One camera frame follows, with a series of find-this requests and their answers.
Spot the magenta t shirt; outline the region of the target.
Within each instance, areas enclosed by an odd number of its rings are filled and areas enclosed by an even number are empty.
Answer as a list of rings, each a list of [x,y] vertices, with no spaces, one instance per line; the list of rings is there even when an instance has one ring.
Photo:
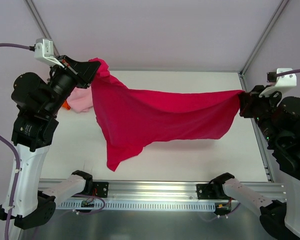
[[[91,84],[93,110],[106,141],[106,165],[139,155],[154,142],[218,140],[230,129],[240,108],[240,90],[172,93],[130,89],[99,68]]]

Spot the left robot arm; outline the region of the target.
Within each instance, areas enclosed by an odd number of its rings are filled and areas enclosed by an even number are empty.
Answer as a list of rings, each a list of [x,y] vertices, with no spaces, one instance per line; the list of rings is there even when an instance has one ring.
[[[50,79],[27,72],[13,84],[11,99],[19,110],[7,146],[14,155],[6,200],[0,220],[28,230],[46,224],[56,207],[67,199],[93,191],[91,174],[76,170],[54,187],[39,190],[43,163],[58,127],[57,114],[75,88],[88,88],[101,66],[99,61],[78,62],[59,56],[50,68]]]

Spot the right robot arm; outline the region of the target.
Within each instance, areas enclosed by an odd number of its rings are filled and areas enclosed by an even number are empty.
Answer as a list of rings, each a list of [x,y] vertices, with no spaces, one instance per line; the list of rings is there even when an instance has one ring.
[[[262,96],[263,85],[239,94],[240,116],[254,119],[267,148],[284,174],[285,202],[271,200],[243,185],[232,174],[212,180],[212,194],[230,197],[253,212],[264,230],[277,240],[300,240],[300,97],[275,91]]]

